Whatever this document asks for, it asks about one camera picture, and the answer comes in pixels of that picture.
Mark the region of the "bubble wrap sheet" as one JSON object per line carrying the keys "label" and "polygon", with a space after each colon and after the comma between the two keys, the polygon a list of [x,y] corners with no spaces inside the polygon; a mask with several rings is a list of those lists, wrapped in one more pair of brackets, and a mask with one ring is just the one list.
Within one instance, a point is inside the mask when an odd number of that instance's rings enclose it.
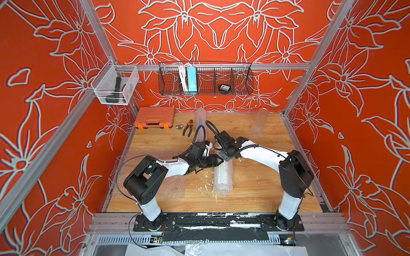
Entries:
{"label": "bubble wrap sheet", "polygon": [[[158,159],[150,151],[129,149],[116,175],[115,186],[123,196],[139,204],[146,204],[154,200],[166,178],[189,174],[189,163],[185,159],[185,156]],[[123,184],[119,185],[123,167],[132,163],[134,166],[131,172],[124,178]]]}

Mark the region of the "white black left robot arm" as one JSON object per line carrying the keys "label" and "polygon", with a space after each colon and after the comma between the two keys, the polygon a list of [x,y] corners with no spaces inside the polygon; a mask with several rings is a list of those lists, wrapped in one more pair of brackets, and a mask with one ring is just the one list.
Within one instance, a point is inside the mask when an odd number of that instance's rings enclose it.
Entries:
{"label": "white black left robot arm", "polygon": [[224,160],[210,150],[209,141],[193,143],[184,153],[170,160],[159,160],[151,155],[145,156],[129,174],[123,186],[138,203],[143,216],[151,223],[161,219],[156,195],[166,178],[184,176],[192,172],[221,165]]}

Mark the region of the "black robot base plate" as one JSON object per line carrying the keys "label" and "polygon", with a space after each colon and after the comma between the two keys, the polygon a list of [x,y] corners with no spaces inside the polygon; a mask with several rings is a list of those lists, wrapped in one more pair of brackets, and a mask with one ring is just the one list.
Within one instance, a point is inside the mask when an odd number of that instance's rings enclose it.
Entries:
{"label": "black robot base plate", "polygon": [[154,224],[139,215],[133,231],[175,231],[177,229],[255,228],[262,231],[281,231],[274,213],[163,213]]}

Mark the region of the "bubble wrap roll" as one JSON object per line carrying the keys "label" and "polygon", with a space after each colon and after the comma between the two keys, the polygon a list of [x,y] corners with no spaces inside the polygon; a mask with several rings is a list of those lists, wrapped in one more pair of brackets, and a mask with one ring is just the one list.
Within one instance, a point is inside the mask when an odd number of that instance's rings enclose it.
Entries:
{"label": "bubble wrap roll", "polygon": [[233,163],[232,160],[223,162],[214,167],[214,179],[212,193],[217,197],[226,197],[233,190],[232,182]]}

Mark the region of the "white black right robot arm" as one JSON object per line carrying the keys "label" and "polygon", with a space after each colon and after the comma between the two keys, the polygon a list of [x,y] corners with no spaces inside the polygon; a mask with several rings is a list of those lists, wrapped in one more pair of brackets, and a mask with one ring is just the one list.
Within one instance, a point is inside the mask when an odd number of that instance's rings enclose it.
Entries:
{"label": "white black right robot arm", "polygon": [[221,146],[221,157],[224,160],[242,157],[268,166],[279,173],[284,195],[277,213],[282,219],[294,219],[303,196],[313,181],[313,173],[302,154],[296,150],[290,153],[273,150],[244,137],[234,139],[226,131],[216,133],[215,139]]}

